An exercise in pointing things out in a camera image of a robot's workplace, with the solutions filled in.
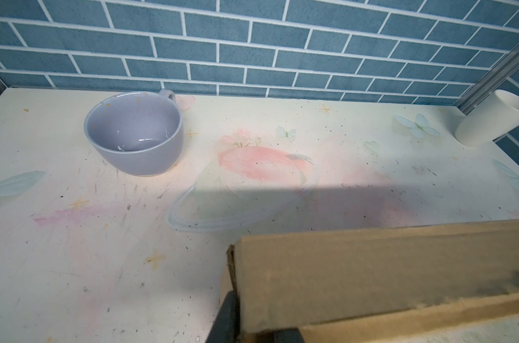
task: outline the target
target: tabletop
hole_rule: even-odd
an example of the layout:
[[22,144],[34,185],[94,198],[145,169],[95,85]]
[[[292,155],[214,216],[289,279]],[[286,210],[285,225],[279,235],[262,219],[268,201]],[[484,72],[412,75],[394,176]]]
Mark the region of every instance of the tabletop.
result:
[[136,177],[83,132],[114,94],[0,97],[0,342],[204,341],[244,234],[519,218],[519,167],[456,107],[181,95],[179,160]]

